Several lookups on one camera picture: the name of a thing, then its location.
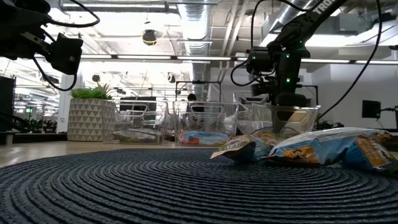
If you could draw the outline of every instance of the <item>transparent container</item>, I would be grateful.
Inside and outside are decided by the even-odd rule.
[[[220,146],[236,134],[237,103],[175,101],[177,144]]]
[[[252,96],[251,91],[234,91],[233,92],[233,101],[238,103],[239,113],[238,120],[245,120],[247,116],[250,116],[252,113],[252,105],[267,105],[268,95],[259,95]]]
[[[113,131],[103,131],[104,143],[162,144],[165,136],[167,102],[119,100],[113,114],[103,117],[115,120]]]
[[[237,125],[242,134],[279,142],[312,131],[319,108],[251,105],[250,110],[239,112]]]

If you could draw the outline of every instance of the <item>ceiling duct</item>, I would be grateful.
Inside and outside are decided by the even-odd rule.
[[[182,18],[182,32],[186,40],[203,40],[208,38],[209,21],[210,21],[209,5],[200,4],[180,4],[178,11]],[[209,55],[210,45],[204,42],[185,42],[185,51],[187,55]],[[203,62],[192,63],[191,80],[209,81],[210,64]],[[193,93],[202,100],[207,96],[208,85],[197,84],[192,85]]]
[[[297,7],[307,9],[309,7],[312,7],[317,2],[317,0],[291,0],[290,2]],[[282,3],[279,10],[279,15],[277,17],[277,23],[274,24],[271,30],[278,29],[286,25],[286,23],[290,22],[293,18],[300,15],[301,13],[303,12],[300,12],[287,4]]]

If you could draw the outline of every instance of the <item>crumpled snack bag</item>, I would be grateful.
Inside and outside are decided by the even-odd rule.
[[[210,159],[223,155],[236,162],[256,162],[268,155],[273,145],[251,135],[238,136],[221,146]]]
[[[342,165],[398,176],[398,160],[389,152],[397,148],[398,136],[381,130],[365,131],[355,138]]]
[[[387,131],[335,128],[300,134],[274,146],[270,159],[282,163],[327,166],[341,161],[346,167],[396,175],[398,161],[388,151],[398,137]]]

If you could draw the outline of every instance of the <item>wooden floor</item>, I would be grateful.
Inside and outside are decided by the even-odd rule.
[[[41,142],[13,144],[12,146],[0,146],[0,167],[17,164],[19,162],[41,159],[52,156],[63,156],[84,152],[98,152],[115,149],[145,149],[145,148],[188,148],[176,146],[167,142],[162,145],[151,144],[103,144],[102,142]],[[398,158],[398,152],[392,152]]]

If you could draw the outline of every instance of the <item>round placemat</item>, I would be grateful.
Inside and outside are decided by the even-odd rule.
[[[212,152],[123,149],[4,167],[0,223],[398,223],[396,179]]]

